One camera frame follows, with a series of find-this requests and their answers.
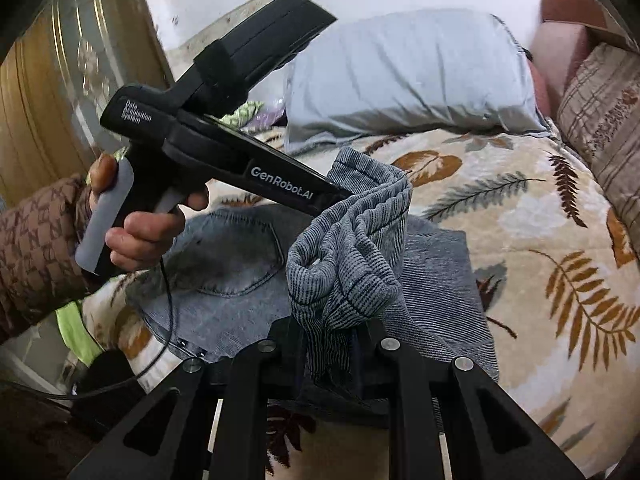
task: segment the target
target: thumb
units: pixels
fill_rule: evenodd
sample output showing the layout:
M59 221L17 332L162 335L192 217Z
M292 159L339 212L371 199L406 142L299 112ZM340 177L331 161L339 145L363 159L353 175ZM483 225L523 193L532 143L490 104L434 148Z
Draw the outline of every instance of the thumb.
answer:
M92 210L95 208L100 193L109 189L117 173L118 163L108 153L100 154L100 158L92 164L89 169L89 183L91 185L89 202Z

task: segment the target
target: black cable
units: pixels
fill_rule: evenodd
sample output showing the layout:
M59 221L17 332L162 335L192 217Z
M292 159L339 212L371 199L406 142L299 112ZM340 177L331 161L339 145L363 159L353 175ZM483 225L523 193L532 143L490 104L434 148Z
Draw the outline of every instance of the black cable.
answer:
M169 278L166 275L166 270L164 269L164 261L160 258L160 272L162 273L162 278L164 279L164 288L166 289L166 299L169 306L169 337L162 345L161 351L151 360L151 362L142 370L139 374L136 374L129 379L125 379L124 381L120 381L119 383L109 384L108 386L103 386L98 388L97 390L92 390L90 392L85 392L77 395L57 395L57 394L48 394L47 392L43 392L41 390L36 390L35 388L31 388L30 386L25 386L24 384L14 383L13 381L3 381L0 380L0 387L8 386L10 388L14 388L16 390L20 390L21 392L25 392L27 394L33 395L40 399L51 399L51 400L83 400L89 399L91 397L95 397L101 394L105 394L107 392L112 392L113 390L118 390L123 388L124 386L128 386L129 384L136 382L140 377L144 376L148 373L151 368L160 360L160 358L164 355L166 350L169 348L169 344L171 343L171 339L174 336L174 300L171 296L171 290L169 287Z

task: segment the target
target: denim pants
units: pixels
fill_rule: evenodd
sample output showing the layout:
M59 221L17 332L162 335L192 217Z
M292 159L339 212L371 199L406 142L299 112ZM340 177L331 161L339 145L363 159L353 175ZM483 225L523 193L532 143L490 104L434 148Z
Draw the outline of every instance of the denim pants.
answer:
M353 196L315 219L281 205L222 208L187 222L165 257L176 306L172 351L209 362L265 338L293 315L309 341L309 377L299 406L376 424L386 407L340 398L351 329L380 317L389 335L429 357L465 355L498 379L494 342L463 232L408 215L412 188L402 170L351 148L329 178ZM126 291L151 330L168 336L158 269Z

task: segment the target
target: brown wardrobe door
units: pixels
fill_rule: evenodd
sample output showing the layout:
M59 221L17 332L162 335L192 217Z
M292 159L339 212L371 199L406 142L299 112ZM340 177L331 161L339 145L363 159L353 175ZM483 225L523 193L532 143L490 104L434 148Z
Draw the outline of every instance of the brown wardrobe door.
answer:
M145 0L46 2L0 66L0 199L16 205L126 146L99 118L131 82L172 82Z

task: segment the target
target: brown cushion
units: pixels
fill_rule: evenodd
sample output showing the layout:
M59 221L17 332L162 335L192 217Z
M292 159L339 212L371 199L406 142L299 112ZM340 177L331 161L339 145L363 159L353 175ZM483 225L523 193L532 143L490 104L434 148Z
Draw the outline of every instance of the brown cushion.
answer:
M640 254L640 56L597 46L566 90L558 122Z
M531 70L531 78L533 79L533 89L536 93L536 106L538 111L545 117L551 116L551 106L549 105L549 94L546 91L546 81L540 70L527 59L529 70Z
M607 28L605 11L597 0L542 0L544 22L577 22Z
M551 118L556 118L564 91L594 46L584 25L546 22L538 27L530 51L546 80Z

